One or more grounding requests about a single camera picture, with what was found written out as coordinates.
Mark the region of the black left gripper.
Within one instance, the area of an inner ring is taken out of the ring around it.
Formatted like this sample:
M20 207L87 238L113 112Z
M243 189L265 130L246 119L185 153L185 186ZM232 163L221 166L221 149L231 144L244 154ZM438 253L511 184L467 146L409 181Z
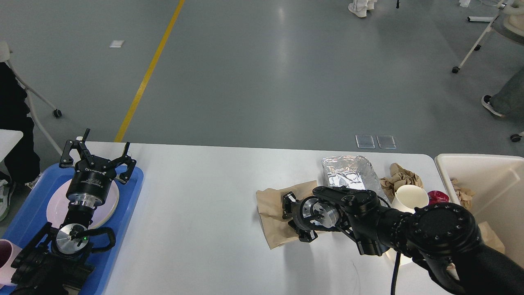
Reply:
M66 192L69 203L75 206L85 206L90 209L104 205L110 192L113 180L126 184L136 166L136 160L129 155L131 143L126 143L120 157L102 163L95 163L93 155L86 147L86 139L90 129L86 129L80 140L67 140L60 158L60 168L72 168L73 158L70 153L77 151L80 157L75 173ZM124 172L117 173L116 168L125 166Z

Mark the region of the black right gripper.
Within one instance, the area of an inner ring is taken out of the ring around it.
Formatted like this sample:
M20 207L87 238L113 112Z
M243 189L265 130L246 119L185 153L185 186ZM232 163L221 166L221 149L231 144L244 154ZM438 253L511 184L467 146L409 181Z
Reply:
M281 197L282 218L298 235L299 241L311 243L318 238L315 230L320 230L320 213L315 209L318 198L308 197L297 201L293 192L287 192Z

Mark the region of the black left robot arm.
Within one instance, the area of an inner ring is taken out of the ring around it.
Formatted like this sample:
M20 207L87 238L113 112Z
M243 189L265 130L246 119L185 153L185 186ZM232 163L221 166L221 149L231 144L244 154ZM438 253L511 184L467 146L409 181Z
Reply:
M81 290L95 267L90 254L111 250L117 243L110 227L92 228L93 216L106 203L113 181L128 183L136 166L129 156L130 142L116 159L90 153L86 129L80 140L66 142L60 168L75 172L65 196L68 209L62 224L47 222L11 263L15 273L13 295L69 295Z

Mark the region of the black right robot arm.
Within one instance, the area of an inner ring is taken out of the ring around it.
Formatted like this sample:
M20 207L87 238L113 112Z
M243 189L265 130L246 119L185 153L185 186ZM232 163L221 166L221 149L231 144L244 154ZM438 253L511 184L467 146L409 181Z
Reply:
M369 189L318 186L312 195L281 197L282 217L302 242L318 231L341 232L361 255L395 250L425 269L455 295L522 295L523 268L489 247L474 216L454 203L416 207L413 213L383 206Z

